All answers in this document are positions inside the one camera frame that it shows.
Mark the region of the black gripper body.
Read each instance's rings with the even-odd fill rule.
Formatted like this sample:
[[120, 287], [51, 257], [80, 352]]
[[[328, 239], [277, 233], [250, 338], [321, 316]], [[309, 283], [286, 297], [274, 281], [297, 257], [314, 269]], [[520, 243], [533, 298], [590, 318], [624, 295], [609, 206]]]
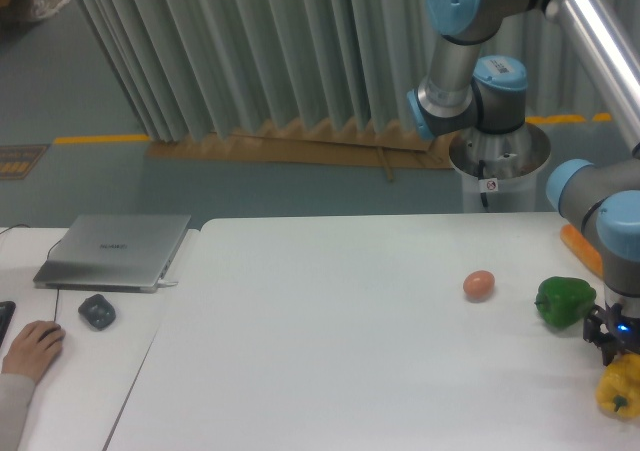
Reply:
[[639, 317], [627, 309], [623, 303], [594, 304], [583, 320], [583, 339], [594, 344], [601, 352], [601, 346], [614, 342], [618, 355], [639, 354]]

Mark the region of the grey sleeved forearm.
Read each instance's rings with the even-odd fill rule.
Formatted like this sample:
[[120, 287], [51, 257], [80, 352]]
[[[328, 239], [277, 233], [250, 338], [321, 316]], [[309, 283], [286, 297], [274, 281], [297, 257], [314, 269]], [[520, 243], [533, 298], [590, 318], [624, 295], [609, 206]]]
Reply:
[[17, 450], [24, 431], [35, 382], [18, 374], [1, 375], [1, 449]]

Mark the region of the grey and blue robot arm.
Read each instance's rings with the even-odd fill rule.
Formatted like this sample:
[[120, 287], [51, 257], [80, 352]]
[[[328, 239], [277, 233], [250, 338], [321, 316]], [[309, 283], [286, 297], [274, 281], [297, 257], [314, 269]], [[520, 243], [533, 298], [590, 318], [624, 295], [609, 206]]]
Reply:
[[[639, 150], [639, 57], [606, 0], [426, 0], [439, 38], [430, 71], [407, 99], [419, 135], [471, 129], [491, 137], [525, 127], [523, 69], [481, 57], [509, 16], [537, 9], [566, 33], [632, 153]], [[598, 168], [570, 160], [546, 195], [600, 254], [604, 305], [587, 313], [583, 337], [605, 363], [639, 350], [639, 160]]]

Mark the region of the person's bare hand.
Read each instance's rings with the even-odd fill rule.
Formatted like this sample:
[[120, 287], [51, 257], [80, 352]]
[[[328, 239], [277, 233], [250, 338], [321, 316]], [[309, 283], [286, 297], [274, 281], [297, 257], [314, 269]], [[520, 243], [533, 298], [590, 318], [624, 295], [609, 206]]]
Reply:
[[38, 344], [42, 333], [55, 324], [54, 321], [27, 324], [12, 341], [2, 361], [1, 373], [23, 375], [38, 384], [63, 349], [64, 339], [49, 348]]

